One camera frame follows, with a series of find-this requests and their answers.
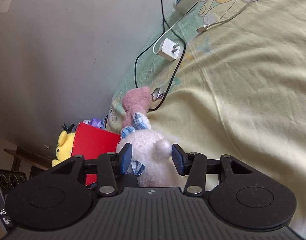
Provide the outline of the white plush bunny plaid ears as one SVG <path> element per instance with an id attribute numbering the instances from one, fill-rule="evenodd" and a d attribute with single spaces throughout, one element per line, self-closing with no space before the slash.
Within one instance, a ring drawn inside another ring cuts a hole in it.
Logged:
<path id="1" fill-rule="evenodd" d="M 122 128 L 116 151 L 119 152 L 127 143 L 132 145 L 128 172 L 137 177 L 140 187 L 184 188 L 184 178 L 178 174 L 171 159 L 171 142 L 151 128 L 145 114 L 134 113 L 131 124 Z"/>

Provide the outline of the red cardboard box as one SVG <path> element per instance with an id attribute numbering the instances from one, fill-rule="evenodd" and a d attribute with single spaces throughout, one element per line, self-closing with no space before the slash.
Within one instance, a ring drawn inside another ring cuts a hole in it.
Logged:
<path id="1" fill-rule="evenodd" d="M 120 135 L 81 122 L 75 131 L 71 156 L 97 159 L 101 154 L 115 152 L 119 141 Z"/>

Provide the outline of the purple tissue pack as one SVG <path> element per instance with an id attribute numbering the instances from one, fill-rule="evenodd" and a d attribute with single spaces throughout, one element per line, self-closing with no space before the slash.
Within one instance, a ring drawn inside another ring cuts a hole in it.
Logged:
<path id="1" fill-rule="evenodd" d="M 98 128 L 98 129 L 105 129 L 105 120 L 102 119 L 97 119 L 97 118 L 92 118 L 90 120 L 84 120 L 84 124 Z"/>

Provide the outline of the yellow tiger plush toy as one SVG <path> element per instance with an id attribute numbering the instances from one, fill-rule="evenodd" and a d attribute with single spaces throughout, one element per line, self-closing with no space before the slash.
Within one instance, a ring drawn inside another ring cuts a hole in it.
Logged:
<path id="1" fill-rule="evenodd" d="M 56 158 L 52 160 L 52 167 L 71 157 L 75 138 L 75 132 L 73 132 L 74 126 L 74 124 L 69 127 L 65 124 L 62 125 L 63 131 L 60 133 L 58 138 Z"/>

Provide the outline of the pink plush toy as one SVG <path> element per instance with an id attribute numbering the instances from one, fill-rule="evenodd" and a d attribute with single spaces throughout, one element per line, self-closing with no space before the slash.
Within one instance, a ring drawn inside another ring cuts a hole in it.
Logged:
<path id="1" fill-rule="evenodd" d="M 132 116 L 136 112 L 147 114 L 152 102 L 149 87 L 129 90 L 122 99 L 122 107 L 126 112 L 122 128 L 132 126 Z"/>

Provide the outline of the metal keyring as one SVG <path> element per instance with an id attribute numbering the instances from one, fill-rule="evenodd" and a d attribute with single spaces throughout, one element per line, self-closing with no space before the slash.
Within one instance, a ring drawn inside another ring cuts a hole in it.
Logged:
<path id="1" fill-rule="evenodd" d="M 165 96 L 165 91 L 162 91 L 159 87 L 156 88 L 151 94 L 153 102 L 163 99 L 164 96 Z"/>

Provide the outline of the yellow green cartoon bedsheet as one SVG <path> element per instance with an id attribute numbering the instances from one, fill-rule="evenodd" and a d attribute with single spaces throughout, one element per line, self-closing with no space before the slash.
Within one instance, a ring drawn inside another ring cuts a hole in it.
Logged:
<path id="1" fill-rule="evenodd" d="M 201 0 L 174 31 L 186 41 L 182 63 L 145 53 L 114 93 L 106 128 L 120 133 L 130 89 L 170 87 L 152 127 L 289 187 L 291 227 L 306 238 L 306 0 Z"/>

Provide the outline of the white usb charger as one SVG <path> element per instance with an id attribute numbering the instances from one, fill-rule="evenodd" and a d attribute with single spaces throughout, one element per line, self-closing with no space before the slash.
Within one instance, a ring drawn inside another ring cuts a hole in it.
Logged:
<path id="1" fill-rule="evenodd" d="M 159 47 L 157 55 L 165 58 L 168 61 L 174 61 L 178 58 L 180 45 L 173 42 L 171 39 L 166 38 Z"/>

